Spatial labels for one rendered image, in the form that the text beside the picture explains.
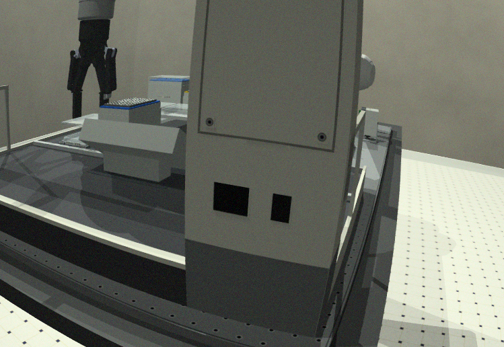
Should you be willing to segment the white ready key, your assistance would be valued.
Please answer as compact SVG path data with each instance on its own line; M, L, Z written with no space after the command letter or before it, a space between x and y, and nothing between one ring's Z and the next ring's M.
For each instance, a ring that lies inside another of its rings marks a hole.
M376 143L377 141L377 129L378 129L378 113L379 110L373 108L362 107L360 111L366 111L365 113L365 125L364 125L364 135L363 141L369 141ZM359 111L359 113L360 113ZM367 136L368 135L368 136ZM373 136L373 137L370 137Z

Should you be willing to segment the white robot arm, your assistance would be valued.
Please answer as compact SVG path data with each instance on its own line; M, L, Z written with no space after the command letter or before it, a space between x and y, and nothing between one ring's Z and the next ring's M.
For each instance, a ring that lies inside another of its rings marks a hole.
M359 90L370 87L375 79L375 65L372 60L364 54L361 54L361 74Z

